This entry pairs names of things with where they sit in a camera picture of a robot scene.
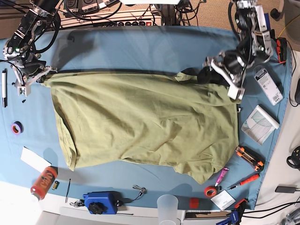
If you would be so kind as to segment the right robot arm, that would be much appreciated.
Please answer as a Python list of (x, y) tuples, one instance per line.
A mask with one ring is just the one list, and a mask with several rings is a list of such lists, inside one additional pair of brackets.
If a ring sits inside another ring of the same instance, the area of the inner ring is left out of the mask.
[[(18, 95), (24, 96), (31, 93), (33, 83), (43, 83), (50, 72), (57, 72), (57, 68), (48, 66), (40, 58), (56, 40), (61, 25), (58, 10), (63, 1), (31, 0), (30, 3), (32, 8), (24, 14), (17, 30), (5, 43), (4, 59), (1, 60), (1, 63), (11, 65), (16, 76)], [(54, 35), (46, 47), (38, 50), (35, 43), (50, 26), (54, 27)]]

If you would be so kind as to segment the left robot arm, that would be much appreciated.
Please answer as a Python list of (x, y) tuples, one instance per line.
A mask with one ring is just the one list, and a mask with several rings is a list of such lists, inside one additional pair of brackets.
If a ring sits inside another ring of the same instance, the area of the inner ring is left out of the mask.
[(235, 49), (220, 51), (207, 57), (197, 75), (199, 84), (215, 83), (227, 86), (228, 97), (242, 99), (246, 71), (253, 64), (268, 62), (273, 55), (271, 35), (261, 5), (256, 0), (232, 0), (228, 5), (228, 19), (237, 38)]

